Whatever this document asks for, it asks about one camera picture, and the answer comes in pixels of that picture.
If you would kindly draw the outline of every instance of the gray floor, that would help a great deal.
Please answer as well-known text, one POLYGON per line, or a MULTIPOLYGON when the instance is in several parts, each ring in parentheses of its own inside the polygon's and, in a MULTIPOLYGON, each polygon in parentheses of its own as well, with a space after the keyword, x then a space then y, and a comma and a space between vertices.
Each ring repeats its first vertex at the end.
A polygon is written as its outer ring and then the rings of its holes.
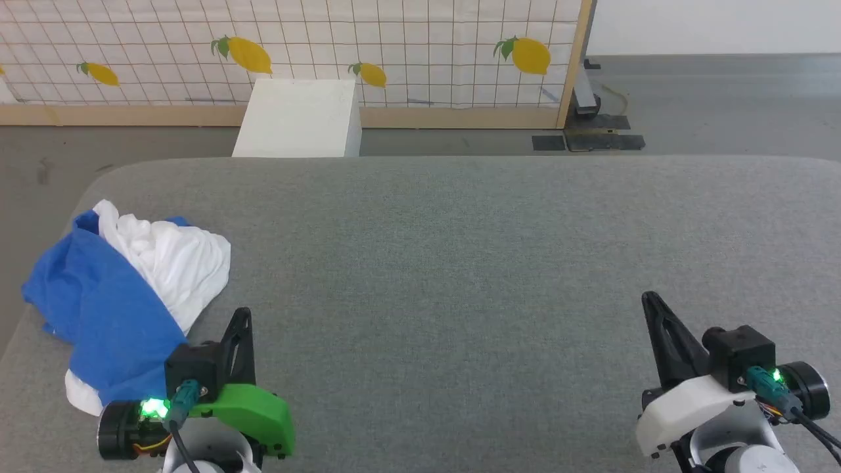
MULTIPOLYGON (((841 161, 841 57, 601 58, 603 112, 628 116, 646 154, 755 154, 841 161)), ((235 128, 0 127, 0 352, 19 287, 109 169, 230 156, 235 128)), ((541 130, 365 130, 363 155, 523 155, 541 130)), ((633 152, 615 152, 617 159, 633 152)))

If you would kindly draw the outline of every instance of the yellow lemon decal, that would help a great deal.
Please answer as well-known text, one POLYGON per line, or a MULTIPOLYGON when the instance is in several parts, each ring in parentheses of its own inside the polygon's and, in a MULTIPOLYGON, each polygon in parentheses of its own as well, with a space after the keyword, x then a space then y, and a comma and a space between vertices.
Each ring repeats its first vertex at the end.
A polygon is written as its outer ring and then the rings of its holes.
POLYGON ((89 75, 105 85, 119 87, 117 74, 114 74, 114 71, 111 71, 102 64, 97 64, 95 62, 83 62, 82 64, 76 64, 76 70, 82 71, 82 74, 85 74, 86 76, 89 75))
POLYGON ((531 38, 517 38, 515 36, 500 41, 494 48, 494 56, 496 56, 497 50, 500 50, 503 59, 508 59, 508 55, 511 55, 513 51, 514 65, 526 74, 545 75, 549 63, 552 62, 549 49, 540 41, 531 38))
POLYGON ((268 56, 266 50, 259 44, 245 38, 223 36, 210 43, 210 51, 213 54, 218 51, 225 59, 228 58, 228 51, 230 51, 230 56, 243 69, 264 74, 272 73, 272 58, 268 56))
POLYGON ((362 76, 362 80, 368 85, 385 88, 385 72, 374 64, 357 62, 356 64, 351 64, 347 70, 353 70, 354 74, 362 76))

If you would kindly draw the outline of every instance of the floor stain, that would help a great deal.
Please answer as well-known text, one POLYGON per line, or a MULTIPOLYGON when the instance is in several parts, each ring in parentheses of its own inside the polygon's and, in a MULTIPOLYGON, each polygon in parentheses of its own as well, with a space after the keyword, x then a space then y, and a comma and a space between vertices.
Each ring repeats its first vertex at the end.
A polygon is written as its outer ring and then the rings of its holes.
POLYGON ((38 169, 35 171, 35 181, 38 182, 38 185, 44 186, 50 183, 50 172, 54 166, 55 164, 50 162, 47 157, 42 157, 38 161, 38 169))

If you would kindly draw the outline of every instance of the gray fabric tabletop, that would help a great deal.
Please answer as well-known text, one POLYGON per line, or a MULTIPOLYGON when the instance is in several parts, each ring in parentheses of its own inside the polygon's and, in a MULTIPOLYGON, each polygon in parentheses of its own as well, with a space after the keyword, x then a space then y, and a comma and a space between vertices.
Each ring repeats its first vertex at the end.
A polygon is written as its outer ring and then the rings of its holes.
MULTIPOLYGON (((751 324, 841 389, 837 163, 185 159, 118 169, 77 211, 100 199, 230 240, 190 339, 252 309, 257 383, 298 432, 265 471, 676 472, 633 440, 657 383, 644 290, 698 337, 751 324)), ((29 310, 0 361, 0 470, 155 471, 99 459, 97 419, 65 398, 71 348, 41 323, 29 310)), ((776 431, 801 471, 836 471, 803 429, 776 431)))

